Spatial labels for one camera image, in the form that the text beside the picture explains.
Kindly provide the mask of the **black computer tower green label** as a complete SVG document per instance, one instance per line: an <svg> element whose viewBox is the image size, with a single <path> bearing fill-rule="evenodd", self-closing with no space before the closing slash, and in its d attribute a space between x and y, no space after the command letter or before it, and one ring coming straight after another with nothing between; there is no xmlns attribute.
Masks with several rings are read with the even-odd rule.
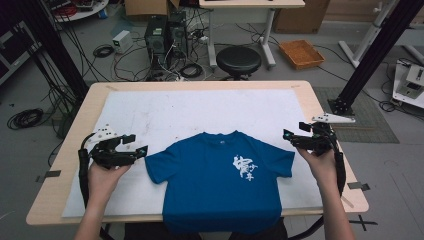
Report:
<svg viewBox="0 0 424 240"><path fill-rule="evenodd" d="M166 15L153 15L150 17L144 34L144 39L152 67L156 69L166 65L165 55L168 51L166 30Z"/></svg>

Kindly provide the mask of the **orange woven basket tray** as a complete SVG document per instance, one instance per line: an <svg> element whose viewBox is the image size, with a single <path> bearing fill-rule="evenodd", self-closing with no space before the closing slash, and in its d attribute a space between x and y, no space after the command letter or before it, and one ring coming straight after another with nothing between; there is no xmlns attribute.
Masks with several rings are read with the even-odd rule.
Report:
<svg viewBox="0 0 424 240"><path fill-rule="evenodd" d="M323 55L306 40L281 42L279 49L296 70L317 67L325 61Z"/></svg>

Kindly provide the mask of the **cardboard box open flaps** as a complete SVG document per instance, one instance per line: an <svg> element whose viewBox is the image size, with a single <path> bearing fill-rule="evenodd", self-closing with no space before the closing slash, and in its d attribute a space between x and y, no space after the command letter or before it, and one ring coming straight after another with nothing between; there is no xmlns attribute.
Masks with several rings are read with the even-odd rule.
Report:
<svg viewBox="0 0 424 240"><path fill-rule="evenodd" d="M180 0L125 0L125 11L128 16L167 15L179 5Z"/></svg>

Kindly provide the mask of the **large cardboard box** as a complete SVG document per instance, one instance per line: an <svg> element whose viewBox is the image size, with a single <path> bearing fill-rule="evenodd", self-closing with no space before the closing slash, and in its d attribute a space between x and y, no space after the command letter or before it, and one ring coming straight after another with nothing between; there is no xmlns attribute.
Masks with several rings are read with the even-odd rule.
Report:
<svg viewBox="0 0 424 240"><path fill-rule="evenodd" d="M282 34L317 34L330 0L303 0L301 8L279 9L273 30Z"/></svg>

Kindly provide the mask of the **grey equipment shelf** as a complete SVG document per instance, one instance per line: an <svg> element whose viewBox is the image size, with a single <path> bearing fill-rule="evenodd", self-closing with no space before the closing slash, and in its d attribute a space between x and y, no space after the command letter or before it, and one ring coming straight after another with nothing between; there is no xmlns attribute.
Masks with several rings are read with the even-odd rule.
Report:
<svg viewBox="0 0 424 240"><path fill-rule="evenodd" d="M9 79L41 46L24 21L11 30L0 24L0 85Z"/></svg>

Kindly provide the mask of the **white table mat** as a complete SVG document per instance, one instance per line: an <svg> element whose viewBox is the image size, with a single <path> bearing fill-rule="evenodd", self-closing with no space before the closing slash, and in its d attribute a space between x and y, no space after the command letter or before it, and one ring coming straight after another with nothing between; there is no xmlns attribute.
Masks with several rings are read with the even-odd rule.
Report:
<svg viewBox="0 0 424 240"><path fill-rule="evenodd" d="M134 151L148 145L148 154L201 132L243 132L276 147L295 151L283 140L283 129L298 129L305 119L300 99L292 89L113 91L108 94L93 132L107 125L115 135L135 134L136 140L119 145L118 151ZM296 153L291 178L277 178L283 213L322 207L319 190L309 167ZM139 159L120 179L105 216L161 214L166 182L154 184ZM62 217L81 217L84 204L78 170Z"/></svg>

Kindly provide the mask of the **round white table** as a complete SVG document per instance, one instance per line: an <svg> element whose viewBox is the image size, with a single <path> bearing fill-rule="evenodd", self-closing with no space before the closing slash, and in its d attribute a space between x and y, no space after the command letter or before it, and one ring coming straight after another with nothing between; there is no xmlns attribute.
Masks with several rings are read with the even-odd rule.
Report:
<svg viewBox="0 0 424 240"><path fill-rule="evenodd" d="M100 13L109 0L43 0L57 22L69 22Z"/></svg>

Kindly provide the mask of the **person's right hand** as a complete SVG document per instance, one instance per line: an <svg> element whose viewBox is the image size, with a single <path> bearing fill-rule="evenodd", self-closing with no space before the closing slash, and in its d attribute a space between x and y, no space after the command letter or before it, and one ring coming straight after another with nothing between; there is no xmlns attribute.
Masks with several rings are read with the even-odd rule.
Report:
<svg viewBox="0 0 424 240"><path fill-rule="evenodd" d="M319 189L338 192L334 151L329 150L321 155L300 148L297 151L308 163Z"/></svg>

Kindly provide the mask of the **person's dark trousers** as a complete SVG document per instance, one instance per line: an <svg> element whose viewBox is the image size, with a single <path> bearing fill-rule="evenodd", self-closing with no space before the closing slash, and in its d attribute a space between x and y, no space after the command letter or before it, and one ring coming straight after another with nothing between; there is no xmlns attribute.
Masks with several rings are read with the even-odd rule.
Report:
<svg viewBox="0 0 424 240"><path fill-rule="evenodd" d="M126 223L124 240L203 240L199 233L173 234L163 222ZM227 240L288 240L284 219L261 232L232 232Z"/></svg>

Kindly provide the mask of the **small white box device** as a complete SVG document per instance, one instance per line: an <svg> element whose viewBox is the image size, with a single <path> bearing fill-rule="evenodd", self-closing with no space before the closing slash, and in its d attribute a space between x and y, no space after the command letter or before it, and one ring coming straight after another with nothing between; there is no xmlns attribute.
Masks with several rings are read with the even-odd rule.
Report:
<svg viewBox="0 0 424 240"><path fill-rule="evenodd" d="M121 31L112 39L112 42L114 44L115 51L119 54L125 53L133 46L131 33L127 30Z"/></svg>

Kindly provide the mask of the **white metal stand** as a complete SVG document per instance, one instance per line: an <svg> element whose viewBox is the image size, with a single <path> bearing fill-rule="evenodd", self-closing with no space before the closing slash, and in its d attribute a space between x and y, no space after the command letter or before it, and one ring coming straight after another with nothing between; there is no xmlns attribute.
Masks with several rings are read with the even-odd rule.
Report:
<svg viewBox="0 0 424 240"><path fill-rule="evenodd" d="M377 17L371 23L367 33L364 38L357 46L355 51L352 51L351 48L345 41L339 41L338 45L348 58L349 62L357 68L360 64L361 59L368 47L373 43L380 30L382 29L384 21L387 19L392 8L395 6L396 0L381 0L378 3L378 7L374 9L374 12L377 13Z"/></svg>

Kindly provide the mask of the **grey floor mat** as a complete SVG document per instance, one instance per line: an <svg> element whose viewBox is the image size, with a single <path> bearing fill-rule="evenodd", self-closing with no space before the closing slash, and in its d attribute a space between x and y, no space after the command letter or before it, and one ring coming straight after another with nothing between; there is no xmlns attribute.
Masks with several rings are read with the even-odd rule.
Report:
<svg viewBox="0 0 424 240"><path fill-rule="evenodd" d="M384 119L376 104L364 93L360 93L351 106L354 123L333 124L341 142L398 143L396 135Z"/></svg>

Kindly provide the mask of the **blue t-shirt white print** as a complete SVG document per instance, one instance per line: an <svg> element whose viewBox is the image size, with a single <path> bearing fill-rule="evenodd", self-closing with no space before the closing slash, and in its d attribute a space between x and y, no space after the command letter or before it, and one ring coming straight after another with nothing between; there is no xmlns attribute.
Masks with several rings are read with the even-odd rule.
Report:
<svg viewBox="0 0 424 240"><path fill-rule="evenodd" d="M242 132L200 133L146 158L150 179L167 183L163 221L174 233L255 234L280 219L279 177L295 153Z"/></svg>

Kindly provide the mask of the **black round stool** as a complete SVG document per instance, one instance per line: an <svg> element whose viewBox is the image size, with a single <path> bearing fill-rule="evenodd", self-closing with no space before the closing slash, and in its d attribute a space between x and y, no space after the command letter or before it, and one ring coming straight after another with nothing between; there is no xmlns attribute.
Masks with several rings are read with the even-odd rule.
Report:
<svg viewBox="0 0 424 240"><path fill-rule="evenodd" d="M231 46L216 56L217 66L228 74L224 80L247 80L262 65L261 56L253 49Z"/></svg>

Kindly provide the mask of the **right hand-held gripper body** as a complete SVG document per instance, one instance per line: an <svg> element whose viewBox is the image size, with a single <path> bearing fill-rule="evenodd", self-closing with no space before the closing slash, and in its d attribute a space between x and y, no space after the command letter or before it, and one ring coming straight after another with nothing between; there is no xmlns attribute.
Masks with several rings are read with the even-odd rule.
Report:
<svg viewBox="0 0 424 240"><path fill-rule="evenodd" d="M354 123L353 117L344 117L334 115L330 113L323 113L312 118L311 136L300 136L295 135L291 139L291 144L294 147L313 150L317 155L321 155L330 149L333 149L335 153L339 153L337 146L337 136L331 128L331 124L348 124Z"/></svg>

